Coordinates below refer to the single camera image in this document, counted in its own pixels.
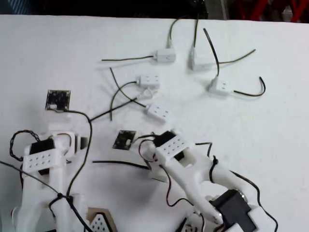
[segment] white table surface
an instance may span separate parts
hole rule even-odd
[[[261,98],[218,98],[205,89],[215,76],[192,72],[187,59],[194,20],[174,26],[177,60],[102,63],[102,58],[150,55],[164,48],[171,19],[127,19],[72,16],[0,15],[0,153],[1,160],[20,165],[9,156],[9,141],[17,130],[46,131],[44,111],[49,89],[71,90],[70,109],[94,116],[109,108],[116,91],[109,66],[120,84],[138,74],[158,73],[163,87],[156,98],[175,115],[174,126],[194,142],[212,141],[212,154],[220,163],[255,182],[262,204],[279,222],[280,232],[305,231],[309,207],[308,37],[309,25],[248,21],[200,20],[197,50],[214,62],[202,32],[206,27],[220,61],[237,58],[253,48],[250,57],[221,66],[220,77],[235,89],[257,93],[262,76],[267,91]],[[140,90],[128,87],[131,96]],[[119,94],[115,105],[126,101]],[[88,135],[81,116],[71,116],[74,130]],[[170,129],[145,116],[138,105],[128,105],[94,122],[89,160],[127,160],[143,164],[136,152],[112,149],[120,129],[139,134]],[[14,151],[23,154],[31,136],[21,135]],[[207,146],[197,149],[205,152]],[[108,208],[118,230],[173,231],[188,209],[185,203],[169,208],[167,185],[150,180],[147,171],[113,164],[89,164],[74,183],[74,191],[87,196],[90,206]],[[18,173],[0,167],[0,209],[3,231],[11,231],[9,214],[20,203]],[[211,193],[212,187],[206,189]],[[170,200],[183,192],[175,184]]]

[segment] black circuit board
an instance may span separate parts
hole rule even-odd
[[[45,110],[68,110],[70,105],[70,96],[71,91],[69,90],[49,90]]]
[[[112,146],[114,149],[120,149],[120,150],[129,150],[132,141],[134,139],[136,131],[134,130],[121,130],[118,133],[118,136],[115,140],[114,145]]]

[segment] black cable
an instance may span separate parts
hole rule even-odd
[[[137,102],[137,101],[131,99],[127,94],[125,94],[125,93],[122,91],[122,89],[121,89],[121,88],[119,87],[119,85],[118,85],[118,82],[117,82],[117,80],[116,80],[116,77],[115,77],[115,75],[114,75],[114,72],[112,71],[112,68],[110,68],[110,70],[111,70],[112,77],[113,77],[113,79],[114,79],[114,81],[115,81],[115,83],[116,83],[116,85],[117,85],[119,91],[122,92],[122,94],[123,94],[126,98],[128,98],[129,100],[131,100],[131,101],[133,101],[134,103],[136,103],[136,104],[138,104],[138,105],[140,105],[140,106],[146,108],[146,105],[144,105],[144,104],[142,104],[142,103],[139,103],[139,102]]]
[[[21,131],[19,130],[19,131],[17,131],[16,133],[14,133],[14,135],[12,136],[12,138],[11,138],[11,140],[10,140],[10,156],[13,157],[15,160],[18,160],[18,161],[23,161],[24,158],[23,158],[23,157],[17,157],[16,155],[14,155],[14,152],[13,152],[13,145],[14,145],[15,137],[16,137],[18,134],[21,134],[21,133],[29,133],[29,134],[31,134],[31,135],[35,138],[35,140],[36,140],[37,142],[40,141],[39,136],[38,136],[36,133],[34,133],[33,131],[31,131],[31,130],[21,130]]]
[[[145,57],[135,57],[135,58],[125,58],[125,59],[102,59],[101,61],[125,61],[125,60],[136,60],[136,59],[147,59],[153,58],[154,56],[145,56]]]
[[[126,162],[126,161],[118,161],[118,160],[94,160],[92,161],[93,163],[118,163],[118,164],[125,164],[125,165],[130,165],[133,167],[141,168],[141,169],[146,169],[149,170],[147,166],[139,165],[136,163],[131,163],[131,162]]]
[[[235,59],[235,60],[231,60],[231,61],[219,62],[219,64],[229,64],[229,63],[237,62],[237,61],[239,61],[239,60],[241,60],[241,59],[244,59],[244,58],[246,58],[247,56],[251,55],[251,54],[252,54],[253,52],[255,52],[255,51],[256,51],[256,49],[253,49],[251,52],[249,52],[249,53],[243,55],[242,57],[239,57],[239,58],[237,58],[237,59]]]
[[[86,222],[83,220],[83,218],[81,217],[81,215],[78,213],[77,209],[75,208],[75,206],[73,205],[73,202],[70,201],[69,199],[66,199],[67,202],[69,203],[71,209],[73,210],[74,214],[76,215],[76,217],[78,218],[78,220],[82,223],[82,225],[84,226],[84,228],[88,231],[88,232],[93,232],[92,229],[90,229],[90,227],[86,224]]]
[[[242,95],[249,96],[249,97],[260,97],[260,96],[262,96],[266,92],[266,85],[265,85],[265,82],[263,81],[262,77],[259,77],[259,80],[260,80],[261,85],[262,85],[262,93],[250,94],[250,93],[240,92],[240,91],[237,91],[237,90],[234,90],[234,93],[242,94]]]
[[[185,18],[185,17],[187,17],[187,15],[183,15],[183,16],[181,16],[181,17],[175,19],[174,22],[172,23],[172,25],[170,26],[170,29],[169,29],[169,38],[170,38],[170,40],[172,39],[172,30],[173,30],[174,24],[175,24],[178,20],[183,19],[183,18]]]
[[[19,179],[20,179],[20,184],[21,184],[21,189],[24,189],[24,179],[22,177],[22,172],[19,172]]]
[[[69,184],[69,187],[68,187],[68,190],[67,190],[67,197],[69,197],[73,182],[76,179],[76,177],[79,175],[79,173],[81,172],[81,170],[83,169],[83,167],[85,166],[86,161],[87,161],[87,157],[88,157],[89,149],[90,149],[90,145],[91,145],[91,140],[92,140],[92,123],[91,123],[91,120],[88,117],[88,115],[83,113],[83,112],[80,112],[80,111],[75,111],[75,110],[58,111],[58,110],[54,110],[54,109],[51,109],[51,110],[55,111],[56,113],[64,113],[65,112],[65,113],[73,113],[73,114],[83,115],[87,118],[87,121],[88,121],[89,127],[90,127],[90,136],[89,136],[89,142],[88,142],[88,147],[87,147],[87,150],[86,150],[85,158],[84,158],[84,161],[83,161],[81,167],[78,169],[77,173],[74,175],[73,179],[71,180],[71,182]]]
[[[136,81],[131,81],[131,82],[128,82],[128,83],[125,83],[124,85],[120,86],[120,88],[115,92],[114,96],[112,97],[112,101],[111,101],[111,105],[110,105],[110,119],[112,121],[112,104],[115,100],[115,97],[117,95],[117,93],[122,90],[122,88],[124,88],[125,86],[129,85],[129,84],[136,84],[137,82]]]
[[[205,142],[205,143],[197,143],[195,145],[207,145],[209,144],[208,150],[207,150],[207,156],[209,157],[211,154],[211,147],[212,147],[212,142]]]
[[[276,232],[276,231],[278,230],[279,224],[278,224],[277,220],[276,220],[270,213],[268,213],[268,212],[263,208],[263,206],[262,206],[262,204],[261,204],[261,191],[260,191],[260,188],[259,188],[254,182],[252,182],[251,180],[249,180],[248,178],[245,178],[244,176],[242,176],[242,175],[240,175],[240,174],[238,174],[238,173],[236,173],[236,172],[233,172],[233,171],[231,171],[231,172],[232,172],[235,176],[237,176],[238,178],[240,178],[240,179],[246,181],[247,183],[249,183],[250,185],[252,185],[252,186],[256,189],[256,191],[257,191],[257,203],[258,203],[259,206],[264,210],[264,212],[267,214],[267,216],[269,216],[269,217],[275,222],[275,224],[276,224],[275,232]]]
[[[166,194],[166,203],[168,204],[168,206],[169,207],[174,207],[178,202],[180,202],[180,201],[186,201],[186,202],[188,202],[190,205],[192,205],[192,206],[194,206],[188,199],[186,199],[186,198],[180,198],[180,199],[178,199],[175,203],[173,203],[173,204],[170,204],[169,203],[169,192],[170,192],[170,190],[171,190],[171,188],[172,188],[172,181],[171,181],[171,179],[170,179],[170,176],[169,176],[169,174],[168,174],[168,172],[165,170],[165,168],[162,166],[162,165],[159,165],[159,167],[160,168],[162,168],[163,170],[164,170],[164,172],[166,173],[166,175],[168,176],[168,179],[169,179],[169,188],[168,188],[168,192],[167,192],[167,194]]]
[[[201,214],[201,217],[202,217],[202,230],[201,230],[201,232],[204,232],[204,230],[205,230],[205,218],[202,214]]]
[[[198,20],[199,20],[199,13],[197,13],[197,20],[196,20],[196,23],[195,23],[193,47],[195,47],[195,45],[197,43],[197,25],[198,25]]]
[[[57,197],[55,198],[55,199],[53,199],[49,204],[48,204],[48,208],[49,208],[49,210],[52,212],[52,215],[53,215],[53,218],[55,219],[56,218],[56,216],[55,216],[55,214],[54,214],[54,212],[53,212],[53,210],[52,210],[52,205],[54,204],[54,203],[56,203],[57,201],[59,201],[60,199],[62,199],[62,198],[68,198],[67,196],[65,196],[65,195],[63,195],[62,193],[58,193],[57,194]]]
[[[159,135],[157,135],[157,134],[146,134],[146,135],[142,135],[142,136],[140,136],[140,137],[137,137],[133,142],[132,142],[132,144],[133,143],[135,143],[137,140],[139,140],[139,139],[144,139],[144,138],[149,138],[149,137],[153,137],[153,138],[156,138],[156,137],[158,137]]]
[[[119,109],[119,108],[121,108],[121,107],[123,107],[123,106],[125,106],[125,105],[128,105],[129,103],[131,103],[131,102],[133,102],[133,101],[135,101],[135,100],[137,100],[137,98],[133,98],[132,100],[129,100],[129,101],[125,102],[125,103],[122,103],[121,105],[119,105],[119,106],[117,106],[117,107],[115,107],[115,108],[113,108],[113,109],[111,109],[111,110],[105,111],[104,113],[99,114],[99,115],[93,117],[92,119],[90,119],[90,121],[96,120],[97,118],[102,117],[102,116],[108,114],[109,112],[114,111],[114,110],[117,110],[117,109]]]
[[[213,172],[214,167],[215,167],[218,163],[219,163],[218,159],[217,159],[215,156],[213,156],[212,166],[211,166],[211,168],[210,168],[210,170],[209,170],[209,180],[210,180],[213,184],[214,184],[214,181],[213,181],[213,179],[212,179],[212,172]]]
[[[219,60],[218,60],[218,57],[217,57],[217,53],[216,53],[216,51],[215,51],[215,49],[214,49],[214,47],[213,47],[211,38],[210,38],[210,36],[209,36],[207,30],[206,30],[205,28],[203,28],[203,30],[204,30],[204,33],[205,33],[205,35],[206,35],[206,38],[207,38],[207,40],[208,40],[208,42],[209,42],[209,44],[210,44],[210,46],[211,46],[211,50],[212,50],[212,53],[213,53],[213,55],[214,55],[214,58],[215,58],[215,60],[216,60],[216,64],[217,64],[217,76],[219,76],[220,65],[219,65]]]
[[[20,173],[23,173],[23,174],[25,174],[25,175],[27,175],[27,176],[30,176],[30,177],[32,177],[33,179],[36,179],[37,181],[41,182],[42,184],[44,184],[45,186],[49,187],[51,190],[53,190],[54,192],[56,192],[56,193],[58,194],[58,192],[57,192],[53,187],[51,187],[51,186],[48,185],[47,183],[41,181],[39,178],[36,178],[35,176],[33,176],[33,175],[31,175],[31,174],[29,174],[29,173],[23,171],[22,169],[16,168],[14,165],[11,165],[11,164],[6,163],[6,162],[3,162],[3,161],[0,161],[0,164],[3,164],[3,165],[5,165],[5,166],[7,166],[7,167],[10,167],[10,168],[13,168],[13,169],[15,169],[16,171],[19,171]]]

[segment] white connector block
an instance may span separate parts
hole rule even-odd
[[[51,167],[60,167],[63,163],[63,155],[58,150],[51,149],[25,156],[23,171],[31,173]]]
[[[228,95],[232,92],[230,84],[225,80],[220,80],[217,76],[211,81],[208,91],[220,95]]]
[[[170,122],[171,121],[171,113],[168,109],[162,107],[161,105],[152,104],[150,106],[147,106],[146,113],[157,119],[158,121],[162,123]]]
[[[160,88],[160,78],[158,75],[141,75],[137,79],[137,84],[141,88],[151,88],[158,89]]]
[[[165,48],[157,50],[154,58],[158,62],[171,63],[176,60],[176,53],[174,48]]]
[[[170,159],[190,146],[189,141],[185,140],[181,135],[177,135],[158,147],[155,154],[159,162],[166,165]]]
[[[105,218],[102,214],[97,214],[90,224],[90,228],[93,232],[110,232]]]
[[[206,57],[197,56],[196,49],[193,47],[190,53],[190,64],[193,71],[208,70],[212,67]]]

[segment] red object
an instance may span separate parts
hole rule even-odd
[[[293,17],[291,19],[291,22],[296,23],[299,18],[301,17],[302,13],[304,12],[304,10],[307,7],[307,4],[309,3],[309,0],[300,0],[299,6],[297,7],[295,2],[293,2],[293,8],[294,8],[294,13],[293,13]]]
[[[257,0],[256,5],[254,6],[252,13],[250,15],[245,15],[244,13],[244,5],[242,0],[237,1],[238,11],[240,13],[241,19],[249,19],[253,21],[258,21],[260,16],[263,14],[265,7],[268,4],[268,0]],[[283,12],[287,5],[290,5],[293,11],[293,17],[291,22],[297,22],[307,5],[309,4],[309,0],[299,0],[299,4],[297,5],[295,0],[274,0],[273,7]]]
[[[259,0],[250,16],[250,20],[258,21],[267,4],[268,0]]]

